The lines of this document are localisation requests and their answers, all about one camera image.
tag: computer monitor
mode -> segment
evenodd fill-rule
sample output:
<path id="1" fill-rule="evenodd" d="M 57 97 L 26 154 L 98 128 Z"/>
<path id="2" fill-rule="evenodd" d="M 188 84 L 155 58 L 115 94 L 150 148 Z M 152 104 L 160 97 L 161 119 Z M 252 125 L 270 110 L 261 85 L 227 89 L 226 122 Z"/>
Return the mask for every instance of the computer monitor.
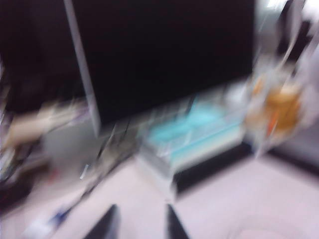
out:
<path id="1" fill-rule="evenodd" d="M 64 0 L 97 133 L 249 75 L 254 0 Z"/>

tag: desk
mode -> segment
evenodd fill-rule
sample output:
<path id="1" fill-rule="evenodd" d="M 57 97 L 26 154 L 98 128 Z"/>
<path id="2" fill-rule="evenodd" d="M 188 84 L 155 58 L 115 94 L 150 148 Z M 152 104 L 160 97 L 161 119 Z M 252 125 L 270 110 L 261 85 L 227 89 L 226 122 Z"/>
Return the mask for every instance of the desk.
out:
<path id="1" fill-rule="evenodd" d="M 319 183 L 270 156 L 249 158 L 193 187 L 173 203 L 188 235 L 194 239 L 225 239 L 249 215 L 261 215 L 294 225 L 317 239 Z M 76 208 L 52 237 L 81 239 L 112 203 L 121 212 L 121 239 L 165 238 L 168 201 L 129 161 Z M 78 188 L 36 205 L 26 204 L 2 218 L 1 237 L 16 239 L 41 214 L 52 215 L 83 191 Z"/>

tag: black screen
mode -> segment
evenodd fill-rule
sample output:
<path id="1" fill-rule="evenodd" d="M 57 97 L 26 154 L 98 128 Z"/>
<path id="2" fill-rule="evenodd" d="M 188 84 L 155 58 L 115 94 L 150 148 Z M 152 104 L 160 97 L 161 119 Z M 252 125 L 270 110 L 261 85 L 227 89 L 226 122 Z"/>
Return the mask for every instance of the black screen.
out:
<path id="1" fill-rule="evenodd" d="M 252 71 L 254 0 L 73 0 L 102 126 Z"/>

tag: black object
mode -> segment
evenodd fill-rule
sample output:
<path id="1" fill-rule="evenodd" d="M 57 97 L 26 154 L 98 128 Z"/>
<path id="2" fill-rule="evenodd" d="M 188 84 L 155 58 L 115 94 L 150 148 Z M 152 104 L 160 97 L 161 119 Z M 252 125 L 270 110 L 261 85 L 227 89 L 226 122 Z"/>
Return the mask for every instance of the black object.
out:
<path id="1" fill-rule="evenodd" d="M 88 72 L 82 79 L 95 95 L 102 130 L 252 72 L 254 0 L 67 2 L 87 63 L 78 55 Z"/>
<path id="2" fill-rule="evenodd" d="M 177 186 L 177 193 L 180 194 L 205 178 L 247 158 L 251 153 L 251 147 L 243 142 L 224 153 L 176 173 L 173 180 Z"/>
<path id="3" fill-rule="evenodd" d="M 171 204 L 167 205 L 167 239 L 189 239 Z"/>
<path id="4" fill-rule="evenodd" d="M 0 215 L 8 212 L 18 203 L 22 203 L 31 193 L 33 183 L 29 180 L 19 180 L 10 185 L 0 186 Z"/>
<path id="5" fill-rule="evenodd" d="M 269 151 L 275 160 L 319 176 L 319 121 Z"/>
<path id="6" fill-rule="evenodd" d="M 120 211 L 113 204 L 84 239 L 116 239 L 120 225 Z"/>
<path id="7" fill-rule="evenodd" d="M 8 111 L 85 96 L 63 0 L 0 0 L 0 32 Z"/>

